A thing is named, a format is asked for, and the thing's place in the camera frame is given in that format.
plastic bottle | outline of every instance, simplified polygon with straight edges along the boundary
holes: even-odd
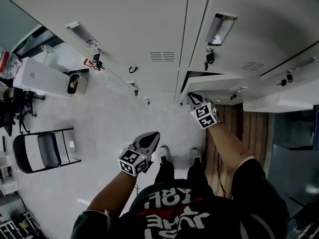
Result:
[[[0,78],[13,78],[20,66],[17,55],[0,48]]]

chair seat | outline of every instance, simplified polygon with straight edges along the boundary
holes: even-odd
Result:
[[[38,136],[38,144],[43,165],[45,167],[59,167],[61,158],[55,134],[53,132],[40,134]]]

shoe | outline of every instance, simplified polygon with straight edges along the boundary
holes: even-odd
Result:
[[[202,165],[202,156],[200,154],[200,151],[198,148],[192,148],[189,151],[189,158],[193,161],[193,163],[195,163],[196,159],[199,160],[199,163]]]
[[[169,151],[169,148],[166,145],[162,145],[159,149],[159,161],[160,164],[164,162],[164,160],[170,161],[171,160],[171,154]]]

ventilation slot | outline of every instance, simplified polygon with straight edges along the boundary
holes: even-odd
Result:
[[[241,69],[249,70],[249,71],[257,71],[258,69],[262,68],[264,64],[258,64],[254,62],[247,62]]]
[[[150,52],[151,59],[153,62],[174,62],[174,52]]]

black pants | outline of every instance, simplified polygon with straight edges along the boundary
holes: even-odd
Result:
[[[162,164],[159,168],[159,173],[156,176],[155,183],[170,181],[174,179],[174,165],[163,159]],[[187,173],[187,179],[197,184],[207,184],[207,178],[205,175],[204,168],[202,167],[199,159],[195,159],[195,163],[189,168]]]

